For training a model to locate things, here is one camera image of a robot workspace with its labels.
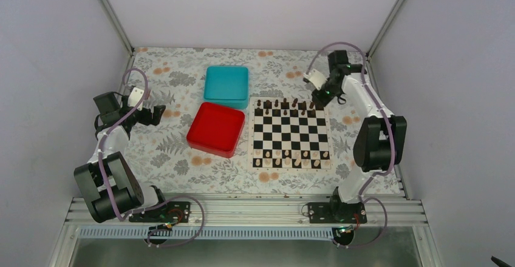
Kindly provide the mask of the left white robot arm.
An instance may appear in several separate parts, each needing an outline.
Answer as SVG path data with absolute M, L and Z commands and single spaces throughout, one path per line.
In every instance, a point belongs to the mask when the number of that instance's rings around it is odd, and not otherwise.
M 107 92 L 94 98 L 99 114 L 94 128 L 97 146 L 88 162 L 74 170 L 74 178 L 90 215 L 97 223 L 142 208 L 153 221 L 169 213 L 162 191 L 136 179 L 123 156 L 136 124 L 159 125 L 165 105 L 133 109 L 129 96 Z

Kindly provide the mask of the red plastic tray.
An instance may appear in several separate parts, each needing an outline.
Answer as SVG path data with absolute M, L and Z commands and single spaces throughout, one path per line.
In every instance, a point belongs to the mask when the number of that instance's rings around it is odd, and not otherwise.
M 219 104 L 204 102 L 186 135 L 193 149 L 224 158 L 233 157 L 245 124 L 245 114 Z

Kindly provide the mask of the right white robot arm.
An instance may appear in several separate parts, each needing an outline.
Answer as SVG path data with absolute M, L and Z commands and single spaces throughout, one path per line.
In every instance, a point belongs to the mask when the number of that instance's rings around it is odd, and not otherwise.
M 388 175 L 401 161 L 407 121 L 386 107 L 367 80 L 365 66 L 351 64 L 345 50 L 330 53 L 328 62 L 328 76 L 312 65 L 304 75 L 315 87 L 312 100 L 321 106 L 334 98 L 350 101 L 362 123 L 353 146 L 356 168 L 335 188 L 326 213 L 337 223 L 364 220 L 363 194 L 374 178 Z

